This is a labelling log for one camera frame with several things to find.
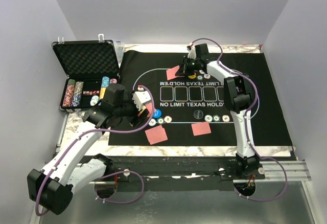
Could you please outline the red backed playing card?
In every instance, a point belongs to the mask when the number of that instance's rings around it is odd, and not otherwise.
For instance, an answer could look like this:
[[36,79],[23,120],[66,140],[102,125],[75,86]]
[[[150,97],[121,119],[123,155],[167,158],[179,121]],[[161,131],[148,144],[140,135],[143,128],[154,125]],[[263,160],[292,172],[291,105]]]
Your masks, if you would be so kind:
[[180,66],[177,65],[173,68],[166,70],[166,77],[167,77],[168,81],[182,77],[180,75],[177,75],[179,68],[180,68]]
[[168,139],[166,130],[161,125],[147,129],[145,134],[150,145],[154,145]]
[[207,135],[211,133],[210,124],[208,122],[194,123],[191,125],[194,136]]

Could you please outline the yellow big blind button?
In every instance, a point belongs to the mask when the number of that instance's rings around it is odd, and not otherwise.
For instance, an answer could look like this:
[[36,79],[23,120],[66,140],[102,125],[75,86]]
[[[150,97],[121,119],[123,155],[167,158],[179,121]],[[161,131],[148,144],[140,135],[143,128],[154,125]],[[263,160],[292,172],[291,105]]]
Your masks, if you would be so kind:
[[188,76],[190,79],[195,79],[197,77],[196,73],[193,73],[192,75]]

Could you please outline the blue small blind button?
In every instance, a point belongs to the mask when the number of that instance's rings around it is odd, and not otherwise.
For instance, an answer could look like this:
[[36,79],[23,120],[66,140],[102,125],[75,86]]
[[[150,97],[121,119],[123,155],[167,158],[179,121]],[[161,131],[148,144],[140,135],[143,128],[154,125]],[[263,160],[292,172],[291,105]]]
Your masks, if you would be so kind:
[[160,109],[156,109],[155,112],[154,112],[153,117],[156,118],[156,119],[157,118],[160,118],[161,117],[161,114],[162,114],[161,110]]

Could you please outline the red white poker chip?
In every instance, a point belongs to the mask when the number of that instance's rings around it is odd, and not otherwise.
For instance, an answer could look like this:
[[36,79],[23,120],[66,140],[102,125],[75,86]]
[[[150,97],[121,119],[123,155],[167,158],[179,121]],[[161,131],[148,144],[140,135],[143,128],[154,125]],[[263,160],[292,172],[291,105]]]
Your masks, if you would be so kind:
[[229,122],[230,121],[230,117],[228,115],[223,115],[222,116],[222,121],[223,122]]
[[165,117],[164,117],[164,121],[165,121],[166,123],[171,123],[171,122],[172,122],[172,118],[171,118],[170,116],[165,116]]

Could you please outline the black dealer button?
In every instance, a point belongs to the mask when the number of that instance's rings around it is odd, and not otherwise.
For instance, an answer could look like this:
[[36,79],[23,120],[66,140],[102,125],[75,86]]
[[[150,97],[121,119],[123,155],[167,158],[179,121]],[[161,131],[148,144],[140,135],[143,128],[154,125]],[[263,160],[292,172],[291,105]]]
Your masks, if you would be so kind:
[[193,116],[194,116],[195,119],[201,120],[203,118],[203,116],[204,116],[204,113],[203,113],[203,111],[198,109],[198,110],[194,111]]

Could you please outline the red backed card deck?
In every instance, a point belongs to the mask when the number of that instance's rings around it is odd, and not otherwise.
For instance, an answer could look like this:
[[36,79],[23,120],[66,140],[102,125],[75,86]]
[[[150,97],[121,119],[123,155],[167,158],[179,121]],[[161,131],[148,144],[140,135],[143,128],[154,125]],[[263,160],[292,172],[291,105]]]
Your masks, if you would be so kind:
[[156,112],[156,108],[153,108],[153,104],[151,102],[147,103],[145,107],[149,113],[148,117],[152,115],[152,111]]

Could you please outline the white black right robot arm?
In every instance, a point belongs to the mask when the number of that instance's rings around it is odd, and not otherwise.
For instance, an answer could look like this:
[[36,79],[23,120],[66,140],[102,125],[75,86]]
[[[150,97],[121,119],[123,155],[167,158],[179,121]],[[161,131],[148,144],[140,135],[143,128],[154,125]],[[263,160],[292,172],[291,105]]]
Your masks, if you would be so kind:
[[251,109],[258,100],[258,90],[247,75],[225,66],[220,61],[222,54],[217,60],[210,57],[207,44],[191,42],[187,49],[189,53],[179,65],[176,76],[203,71],[223,83],[223,102],[232,116],[237,138],[235,174],[246,179],[260,167],[251,128]]

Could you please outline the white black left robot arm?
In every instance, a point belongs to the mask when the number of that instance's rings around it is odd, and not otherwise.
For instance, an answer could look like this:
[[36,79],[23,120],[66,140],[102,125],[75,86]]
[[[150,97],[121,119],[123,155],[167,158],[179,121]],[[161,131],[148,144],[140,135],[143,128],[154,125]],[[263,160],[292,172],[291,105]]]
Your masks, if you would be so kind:
[[74,194],[93,180],[116,181],[120,174],[142,178],[134,171],[118,170],[112,159],[100,153],[83,166],[77,165],[104,133],[127,135],[144,130],[154,110],[154,98],[147,87],[140,85],[126,96],[123,85],[110,84],[104,98],[85,112],[75,139],[41,170],[32,169],[28,174],[29,197],[35,202],[35,214],[61,214]]

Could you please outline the white green chip stack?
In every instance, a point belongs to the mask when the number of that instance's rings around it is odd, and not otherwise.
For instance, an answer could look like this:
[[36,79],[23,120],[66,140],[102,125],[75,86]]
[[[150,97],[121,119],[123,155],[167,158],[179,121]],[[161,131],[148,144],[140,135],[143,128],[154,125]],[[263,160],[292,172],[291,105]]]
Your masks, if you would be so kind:
[[95,106],[99,101],[99,96],[98,95],[94,95],[92,96],[91,100],[90,100],[90,105],[91,106]]

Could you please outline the light blue chip stack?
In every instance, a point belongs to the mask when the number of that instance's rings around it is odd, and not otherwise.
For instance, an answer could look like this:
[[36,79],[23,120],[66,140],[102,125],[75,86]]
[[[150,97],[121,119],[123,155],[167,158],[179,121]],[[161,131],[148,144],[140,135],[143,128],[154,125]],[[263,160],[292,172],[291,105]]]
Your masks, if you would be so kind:
[[101,88],[106,88],[110,84],[110,78],[107,76],[102,77]]

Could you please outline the red dice row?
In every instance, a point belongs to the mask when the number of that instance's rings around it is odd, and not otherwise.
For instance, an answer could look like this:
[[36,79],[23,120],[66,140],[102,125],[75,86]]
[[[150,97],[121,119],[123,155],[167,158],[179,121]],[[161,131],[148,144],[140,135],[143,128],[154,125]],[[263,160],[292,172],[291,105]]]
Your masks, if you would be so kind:
[[93,90],[93,91],[83,91],[82,95],[86,95],[86,96],[94,96],[94,95],[99,95],[100,94],[100,90]]

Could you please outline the blue white chip stack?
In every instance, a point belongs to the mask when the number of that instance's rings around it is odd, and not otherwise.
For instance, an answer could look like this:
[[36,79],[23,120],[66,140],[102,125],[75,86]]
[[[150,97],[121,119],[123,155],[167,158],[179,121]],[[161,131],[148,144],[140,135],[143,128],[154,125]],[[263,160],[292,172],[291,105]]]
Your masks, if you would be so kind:
[[82,91],[83,91],[84,82],[78,81],[76,82],[74,93],[72,96],[71,106],[78,106],[80,104]]

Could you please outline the black aluminium chip case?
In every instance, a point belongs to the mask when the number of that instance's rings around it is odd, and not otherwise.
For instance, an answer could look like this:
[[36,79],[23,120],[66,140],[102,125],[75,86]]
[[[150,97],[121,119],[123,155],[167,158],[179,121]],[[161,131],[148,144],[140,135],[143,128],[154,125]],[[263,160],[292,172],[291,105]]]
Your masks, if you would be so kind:
[[[101,81],[104,76],[120,80],[120,67],[112,40],[101,36],[97,40],[65,41],[59,36],[58,41],[53,42],[51,47],[66,74],[59,105],[62,111],[71,112],[91,108],[91,98],[100,94]],[[83,91],[93,92],[82,94],[77,106],[63,105],[70,80],[83,82]]]

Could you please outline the red white chip stack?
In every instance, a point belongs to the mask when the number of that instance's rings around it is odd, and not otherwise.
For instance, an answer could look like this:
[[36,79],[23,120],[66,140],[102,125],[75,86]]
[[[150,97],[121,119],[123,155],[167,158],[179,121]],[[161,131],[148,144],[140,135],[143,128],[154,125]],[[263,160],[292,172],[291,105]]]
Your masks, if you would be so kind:
[[74,94],[75,85],[74,84],[68,84],[65,90],[65,95],[63,98],[62,106],[68,107],[71,105],[73,94]]

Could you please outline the aluminium extrusion rail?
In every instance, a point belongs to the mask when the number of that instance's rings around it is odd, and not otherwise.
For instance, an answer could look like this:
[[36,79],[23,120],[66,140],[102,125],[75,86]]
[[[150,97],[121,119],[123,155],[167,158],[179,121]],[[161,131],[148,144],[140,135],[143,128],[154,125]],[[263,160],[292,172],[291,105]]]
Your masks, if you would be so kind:
[[221,181],[233,181],[234,183],[262,181],[270,182],[301,182],[311,180],[311,176],[305,161],[281,160],[279,163],[273,160],[260,162],[260,167],[245,177],[235,174],[236,160],[233,158],[220,157],[115,157],[102,160],[105,166],[104,174],[122,171],[118,179],[127,181],[129,172],[135,171],[147,180],[152,178],[205,178],[217,177]]

